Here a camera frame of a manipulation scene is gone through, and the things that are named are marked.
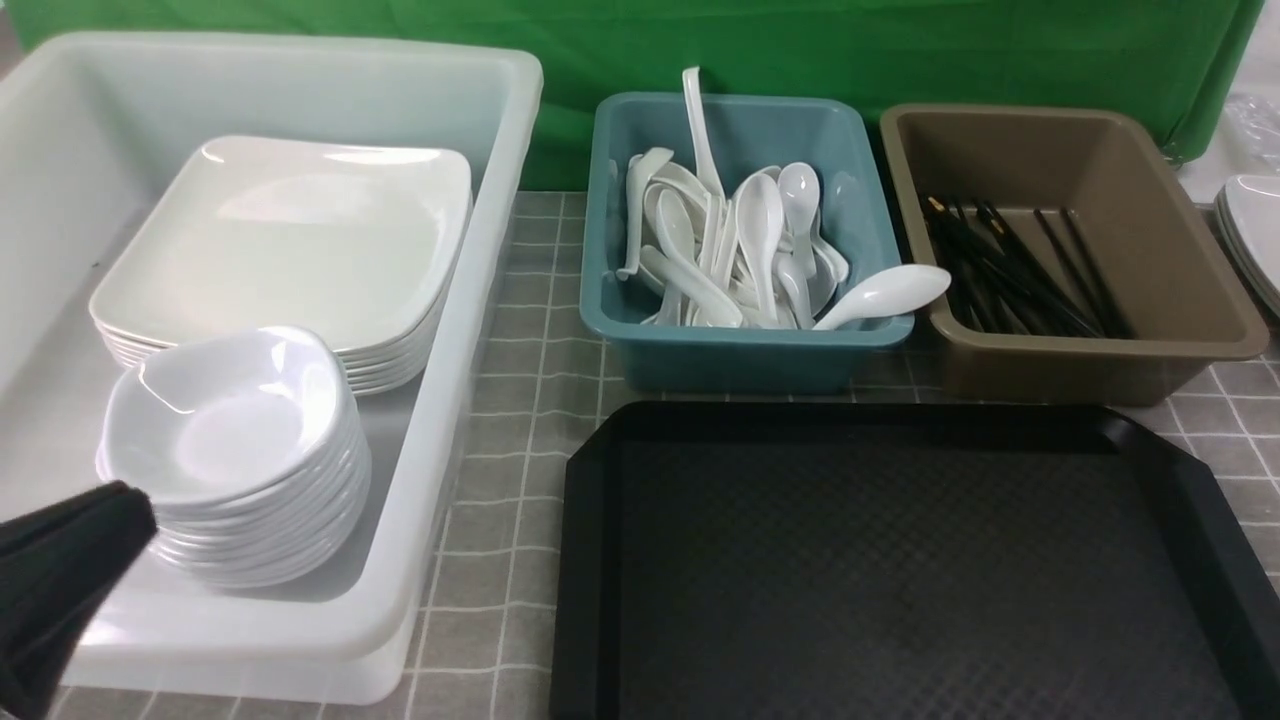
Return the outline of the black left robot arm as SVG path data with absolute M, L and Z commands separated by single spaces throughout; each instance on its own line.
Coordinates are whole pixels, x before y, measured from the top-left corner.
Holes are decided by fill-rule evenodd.
M 47 716 L 81 637 L 156 533 L 148 496 L 120 480 L 3 523 L 4 714 Z

